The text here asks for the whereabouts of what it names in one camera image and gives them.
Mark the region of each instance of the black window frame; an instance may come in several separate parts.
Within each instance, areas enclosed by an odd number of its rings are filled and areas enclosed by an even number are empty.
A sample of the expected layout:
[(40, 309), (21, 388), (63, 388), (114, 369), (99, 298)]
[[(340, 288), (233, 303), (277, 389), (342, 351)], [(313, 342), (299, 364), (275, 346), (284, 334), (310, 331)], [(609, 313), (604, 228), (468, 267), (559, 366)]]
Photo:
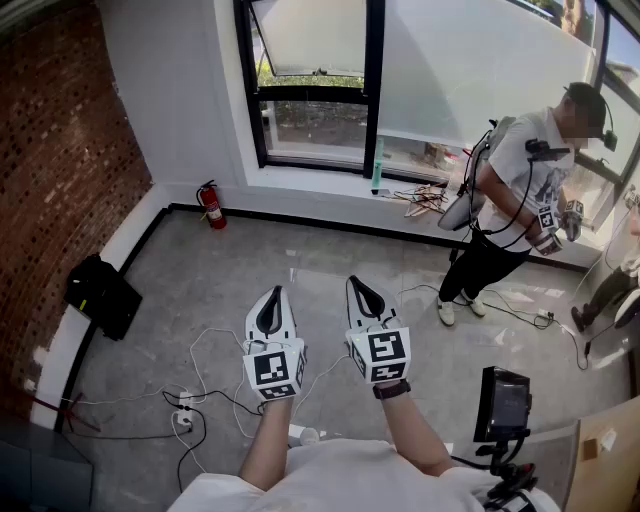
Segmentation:
[[(633, 110), (640, 114), (640, 98), (622, 81), (613, 71), (607, 67), (607, 53), (609, 47), (609, 33), (611, 30), (611, 16), (618, 21), (637, 41), (640, 43), (640, 34), (620, 16), (606, 0), (596, 0), (596, 8), (604, 15), (603, 40), (600, 48), (599, 61), (596, 71), (596, 79), (593, 84), (598, 90), (602, 90), (602, 85), (609, 87), (620, 99), (622, 99)], [(595, 160), (584, 153), (576, 155), (576, 164), (604, 178), (607, 182), (613, 183), (612, 190), (607, 194), (598, 212), (591, 219), (591, 229), (597, 231), (607, 219), (615, 205), (617, 204), (624, 190), (629, 184), (631, 175), (640, 161), (640, 133), (636, 143), (629, 155), (629, 159), (620, 174), (607, 167), (604, 162)]]
[[(261, 0), (234, 0), (234, 13), (240, 61), (244, 77), (245, 93), (249, 108), (249, 118), (253, 133), (258, 165), (301, 167), (328, 171), (350, 172), (371, 178), (375, 160), (376, 142), (378, 139), (378, 115), (380, 110), (380, 88), (382, 82), (382, 58), (384, 49), (385, 0), (366, 0), (366, 40), (365, 40), (365, 72), (364, 87), (275, 85), (258, 87), (258, 79), (253, 56), (253, 40), (251, 34), (251, 17), (256, 20), (256, 27), (261, 39), (262, 32), (253, 12), (252, 4)], [(611, 16), (630, 33), (638, 42), (637, 34), (624, 19), (615, 12), (606, 0), (596, 0), (598, 14), (603, 16), (603, 34), (599, 48), (599, 60), (596, 66), (594, 87), (600, 91), (603, 84), (610, 87), (620, 98), (640, 114), (640, 98), (631, 91), (609, 68), (607, 68), (607, 49)], [(266, 49), (266, 57), (273, 70), (271, 57)], [(367, 128), (365, 135), (364, 162), (362, 165), (349, 162), (332, 162), (317, 159), (276, 157), (268, 154), (264, 136), (260, 102), (263, 101), (323, 101), (331, 103), (348, 103), (367, 105)], [(604, 223), (613, 207), (624, 193), (631, 174), (640, 161), (640, 134), (631, 155), (620, 174), (614, 172), (602, 161), (595, 160), (584, 153), (576, 155), (576, 164), (602, 177), (613, 184), (612, 190), (604, 198), (602, 205), (591, 219), (590, 227), (594, 231)], [(441, 180), (420, 177), (417, 174), (401, 171), (385, 172), (382, 176), (398, 181), (411, 183), (441, 184)]]
[[(382, 83), (382, 51), (384, 48), (385, 0), (366, 0), (366, 38), (364, 62), (364, 87), (336, 87), (320, 85), (274, 85), (258, 87), (253, 40), (251, 36), (251, 17), (254, 19), (252, 4), (260, 0), (234, 0), (236, 32), (240, 50), (240, 61), (244, 76), (245, 93), (249, 107), (249, 118), (258, 157), (258, 165), (303, 167), (361, 174), (365, 178), (373, 175), (373, 164), (378, 132), (378, 113), (380, 111), (380, 87)], [(271, 64), (268, 51), (267, 59)], [(268, 154), (260, 102), (263, 101), (323, 101), (330, 103), (348, 103), (367, 106), (367, 129), (362, 165), (349, 162), (306, 160), (303, 158), (275, 157)]]

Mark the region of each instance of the marble floor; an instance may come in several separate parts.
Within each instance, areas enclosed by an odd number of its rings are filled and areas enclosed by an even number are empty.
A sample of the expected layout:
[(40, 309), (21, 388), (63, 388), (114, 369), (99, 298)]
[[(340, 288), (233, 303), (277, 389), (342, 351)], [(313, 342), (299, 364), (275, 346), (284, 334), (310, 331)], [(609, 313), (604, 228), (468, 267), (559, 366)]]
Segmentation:
[[(143, 301), (124, 340), (97, 334), (91, 342), (74, 393), (105, 401), (153, 393), (176, 383), (201, 392), (189, 346), (208, 327), (234, 330), (244, 340), (244, 319), (267, 289), (286, 287), (298, 326), (309, 347), (305, 392), (316, 375), (345, 353), (345, 279), (352, 274), (398, 294), (411, 329), (409, 380), (416, 400), (445, 442), (470, 440), (475, 427), (482, 369), (498, 365), (531, 378), (534, 432), (571, 424), (629, 398), (628, 343), (607, 332), (594, 343), (590, 366), (580, 371), (571, 337), (558, 325), (538, 330), (513, 316), (490, 310), (484, 319), (469, 308), (456, 312), (456, 325), (441, 324), (436, 293), (449, 267), (449, 250), (375, 236), (231, 217), (212, 232), (197, 213), (168, 215), (140, 252), (127, 279)], [(527, 263), (494, 285), (515, 309), (552, 311), (572, 327), (569, 309), (582, 274)], [(575, 303), (589, 290), (581, 289)], [(487, 303), (505, 307), (495, 293)], [(608, 324), (600, 318), (586, 337)], [(194, 347), (207, 389), (233, 395), (241, 380), (239, 347), (227, 333), (208, 332)], [(255, 409), (258, 400), (245, 384), (238, 400)], [(199, 406), (207, 438), (197, 449), (209, 472), (235, 473), (250, 444), (220, 395)], [(171, 434), (173, 408), (161, 395), (113, 404), (81, 405), (77, 412), (99, 424), (104, 436)], [(258, 419), (238, 409), (247, 434)], [(389, 439), (384, 416), (349, 359), (316, 384), (293, 419), (327, 437)], [(177, 497), (176, 465), (184, 447), (175, 439), (106, 441), (68, 435), (96, 467), (94, 510), (166, 510)], [(202, 437), (202, 425), (185, 436)], [(189, 457), (181, 475), (186, 486), (199, 473)]]

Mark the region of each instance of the red fire extinguisher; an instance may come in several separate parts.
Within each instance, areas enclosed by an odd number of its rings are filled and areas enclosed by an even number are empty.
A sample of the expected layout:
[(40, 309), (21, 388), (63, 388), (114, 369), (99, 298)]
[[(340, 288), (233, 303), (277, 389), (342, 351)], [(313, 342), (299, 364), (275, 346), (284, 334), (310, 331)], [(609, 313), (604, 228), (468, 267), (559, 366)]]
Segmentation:
[(207, 219), (211, 227), (213, 229), (222, 229), (227, 225), (227, 220), (220, 210), (220, 203), (218, 203), (218, 196), (214, 189), (215, 186), (214, 180), (207, 181), (196, 192), (196, 198), (200, 206), (206, 208)]

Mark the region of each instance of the white shirt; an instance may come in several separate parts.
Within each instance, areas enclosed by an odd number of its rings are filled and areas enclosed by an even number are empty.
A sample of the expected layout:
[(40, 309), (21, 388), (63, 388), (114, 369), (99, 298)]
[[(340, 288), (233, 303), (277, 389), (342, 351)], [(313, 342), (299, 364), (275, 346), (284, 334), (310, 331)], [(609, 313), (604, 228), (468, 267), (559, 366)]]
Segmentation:
[[(525, 150), (525, 143), (531, 139), (545, 140), (552, 149), (567, 148), (570, 150), (569, 154), (556, 162), (535, 162), (533, 164), (531, 186), (524, 206), (532, 213), (537, 214), (542, 206), (551, 205), (555, 213), (562, 183), (574, 167), (575, 149), (572, 144), (562, 139), (550, 108), (525, 114), (516, 119), (489, 157), (489, 163), (498, 177), (511, 189), (516, 199), (522, 201), (530, 174), (527, 159), (531, 156)], [(493, 204), (490, 204), (488, 208), (492, 208), (493, 211), (490, 212), (486, 222), (484, 215), (480, 217), (479, 222), (482, 229), (495, 231), (506, 226), (511, 220)], [(499, 247), (504, 247), (516, 240), (523, 231), (524, 228), (518, 222), (514, 222), (505, 231), (489, 235), (488, 238)], [(507, 247), (507, 250), (524, 252), (530, 248), (531, 245), (523, 236), (514, 245)]]
[(200, 475), (169, 512), (483, 512), (477, 498), (498, 482), (470, 468), (427, 476), (385, 441), (337, 439), (289, 450), (286, 476), (268, 492)]

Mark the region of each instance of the shoe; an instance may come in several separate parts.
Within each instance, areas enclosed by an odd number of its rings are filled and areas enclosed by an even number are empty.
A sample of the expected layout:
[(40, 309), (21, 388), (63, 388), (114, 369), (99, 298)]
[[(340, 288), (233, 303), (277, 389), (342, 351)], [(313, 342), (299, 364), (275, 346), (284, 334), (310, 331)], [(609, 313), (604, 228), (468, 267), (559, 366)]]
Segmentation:
[(482, 318), (484, 315), (487, 314), (487, 308), (485, 307), (484, 302), (482, 302), (480, 295), (478, 295), (475, 299), (472, 300), (469, 297), (467, 297), (466, 292), (462, 290), (462, 298), (467, 301), (467, 306), (471, 306), (471, 311), (473, 311), (476, 314), (476, 316), (479, 316), (480, 318)]
[(456, 317), (453, 312), (453, 302), (442, 302), (440, 297), (438, 297), (438, 315), (444, 325), (451, 327), (456, 321)]
[(580, 313), (578, 308), (575, 306), (571, 308), (571, 318), (573, 318), (573, 323), (576, 324), (578, 332), (583, 332), (585, 325), (584, 320), (582, 319), (582, 313)]

